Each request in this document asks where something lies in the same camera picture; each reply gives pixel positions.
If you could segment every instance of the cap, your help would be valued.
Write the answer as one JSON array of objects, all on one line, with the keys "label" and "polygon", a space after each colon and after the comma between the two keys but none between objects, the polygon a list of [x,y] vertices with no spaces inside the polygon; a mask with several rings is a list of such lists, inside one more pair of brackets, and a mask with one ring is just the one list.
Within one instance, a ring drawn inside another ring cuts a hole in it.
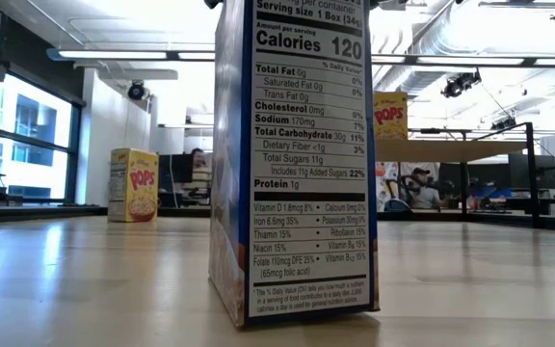
[{"label": "cap", "polygon": [[430,174],[430,171],[423,170],[421,168],[414,168],[414,170],[412,170],[412,174]]}]

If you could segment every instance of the light wood floor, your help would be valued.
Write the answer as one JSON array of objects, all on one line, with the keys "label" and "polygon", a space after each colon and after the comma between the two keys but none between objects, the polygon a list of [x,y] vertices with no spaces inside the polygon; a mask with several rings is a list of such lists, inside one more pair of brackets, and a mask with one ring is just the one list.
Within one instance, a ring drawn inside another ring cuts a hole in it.
[{"label": "light wood floor", "polygon": [[555,232],[382,223],[381,312],[238,332],[208,225],[0,225],[0,347],[555,346]]}]

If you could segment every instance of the nutrition facts label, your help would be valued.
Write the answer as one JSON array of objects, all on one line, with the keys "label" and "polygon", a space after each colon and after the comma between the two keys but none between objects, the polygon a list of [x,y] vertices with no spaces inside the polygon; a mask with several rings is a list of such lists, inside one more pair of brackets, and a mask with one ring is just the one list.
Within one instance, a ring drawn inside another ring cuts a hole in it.
[{"label": "nutrition facts label", "polygon": [[253,1],[250,317],[370,303],[363,1]]}]

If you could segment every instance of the person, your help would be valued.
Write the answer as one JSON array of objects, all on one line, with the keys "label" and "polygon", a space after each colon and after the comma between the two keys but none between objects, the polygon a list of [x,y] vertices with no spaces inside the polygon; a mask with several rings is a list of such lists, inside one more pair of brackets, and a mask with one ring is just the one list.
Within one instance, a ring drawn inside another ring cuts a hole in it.
[{"label": "person", "polygon": [[185,194],[190,196],[205,195],[211,188],[211,170],[204,161],[204,151],[200,148],[192,149],[192,182],[183,185]]},{"label": "person", "polygon": [[438,208],[440,206],[440,196],[438,189],[427,186],[429,170],[415,168],[412,171],[414,186],[418,192],[412,194],[412,208]]}]

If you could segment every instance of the black pole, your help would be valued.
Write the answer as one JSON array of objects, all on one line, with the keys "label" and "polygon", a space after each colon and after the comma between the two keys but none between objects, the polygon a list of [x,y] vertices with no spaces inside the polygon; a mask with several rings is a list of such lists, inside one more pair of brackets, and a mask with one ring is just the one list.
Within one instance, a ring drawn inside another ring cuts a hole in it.
[{"label": "black pole", "polygon": [[537,187],[537,162],[535,160],[535,134],[531,122],[526,123],[526,149],[528,150],[532,227],[541,227],[541,207],[539,204],[539,189]]},{"label": "black pole", "polygon": [[[466,133],[462,132],[463,140],[466,141]],[[468,200],[468,164],[460,163],[460,191],[462,193],[462,216],[468,213],[466,202]]]}]

